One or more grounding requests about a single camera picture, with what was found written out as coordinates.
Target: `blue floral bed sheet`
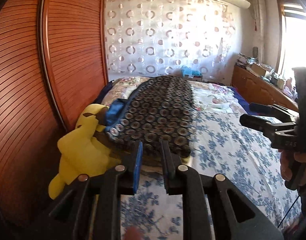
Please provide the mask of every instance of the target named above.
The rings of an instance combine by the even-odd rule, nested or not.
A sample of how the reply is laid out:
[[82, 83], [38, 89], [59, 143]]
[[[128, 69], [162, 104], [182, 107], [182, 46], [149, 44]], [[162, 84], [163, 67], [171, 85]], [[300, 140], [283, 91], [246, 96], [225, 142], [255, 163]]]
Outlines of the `blue floral bed sheet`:
[[[262, 133], [243, 127], [239, 114], [197, 112], [191, 167], [200, 174], [224, 174], [274, 224], [278, 225], [297, 197], [285, 188], [280, 154]], [[298, 200], [284, 220], [283, 230], [301, 212]], [[142, 171], [135, 196], [121, 198], [121, 233], [129, 226], [142, 231], [144, 240], [183, 239], [182, 196], [169, 196], [163, 176]]]

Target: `dresser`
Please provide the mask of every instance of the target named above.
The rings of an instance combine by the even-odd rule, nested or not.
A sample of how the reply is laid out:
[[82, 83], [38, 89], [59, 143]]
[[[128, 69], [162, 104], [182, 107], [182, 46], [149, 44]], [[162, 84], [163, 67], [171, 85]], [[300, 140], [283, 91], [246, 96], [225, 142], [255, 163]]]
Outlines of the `dresser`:
[[297, 103], [283, 94], [282, 90], [265, 82], [244, 68], [235, 66], [232, 86], [248, 103], [277, 104], [298, 112]]

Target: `black cable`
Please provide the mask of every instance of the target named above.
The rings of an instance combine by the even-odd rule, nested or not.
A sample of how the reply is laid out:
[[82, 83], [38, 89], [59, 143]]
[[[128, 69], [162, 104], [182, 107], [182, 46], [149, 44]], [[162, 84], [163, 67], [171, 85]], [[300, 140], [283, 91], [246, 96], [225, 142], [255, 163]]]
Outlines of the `black cable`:
[[294, 204], [296, 203], [296, 201], [299, 199], [300, 196], [297, 196], [297, 198], [295, 199], [295, 201], [293, 202], [292, 206], [289, 208], [289, 210], [287, 211], [287, 213], [285, 214], [285, 216], [283, 217], [283, 219], [281, 220], [280, 224], [277, 226], [277, 228], [280, 227], [280, 225], [283, 223], [284, 219], [286, 218], [286, 216], [288, 215], [288, 213], [290, 212], [291, 208], [294, 206]]
[[289, 208], [289, 210], [287, 211], [287, 213], [285, 214], [285, 216], [283, 217], [283, 219], [281, 220], [280, 224], [277, 226], [277, 228], [280, 227], [280, 225], [283, 223], [284, 219], [286, 218], [286, 216], [288, 215], [288, 213], [290, 212], [291, 208], [294, 206], [294, 204], [296, 203], [296, 201], [299, 199], [300, 196], [297, 196], [297, 198], [295, 199], [295, 201], [293, 202], [292, 206]]

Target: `metal screw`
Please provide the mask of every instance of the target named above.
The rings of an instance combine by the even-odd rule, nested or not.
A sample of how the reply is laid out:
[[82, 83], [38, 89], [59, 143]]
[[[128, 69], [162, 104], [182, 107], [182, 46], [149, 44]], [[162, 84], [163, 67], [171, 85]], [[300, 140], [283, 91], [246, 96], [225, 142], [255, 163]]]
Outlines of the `metal screw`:
[[80, 182], [84, 182], [88, 180], [88, 176], [86, 174], [81, 174], [80, 176], [78, 176], [78, 180]]
[[180, 165], [177, 167], [179, 169], [179, 171], [187, 171], [189, 168], [186, 165]]
[[124, 165], [117, 165], [117, 166], [115, 167], [115, 170], [116, 170], [116, 171], [119, 171], [119, 172], [125, 171], [125, 166], [124, 166]]
[[225, 181], [225, 176], [223, 174], [217, 174], [215, 178], [218, 181]]

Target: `yellow plush toy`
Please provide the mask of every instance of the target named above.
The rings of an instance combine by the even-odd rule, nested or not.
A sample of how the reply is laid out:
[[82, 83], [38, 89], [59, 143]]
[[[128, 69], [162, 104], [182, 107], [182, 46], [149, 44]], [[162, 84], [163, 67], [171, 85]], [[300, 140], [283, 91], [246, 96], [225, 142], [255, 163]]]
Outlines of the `yellow plush toy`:
[[102, 124], [107, 109], [107, 106], [98, 104], [87, 106], [78, 118], [75, 130], [58, 141], [62, 156], [58, 174], [48, 186], [48, 194], [52, 199], [78, 175], [97, 176], [120, 163], [120, 160], [110, 157], [111, 149], [93, 137], [94, 133], [102, 132], [105, 128]]

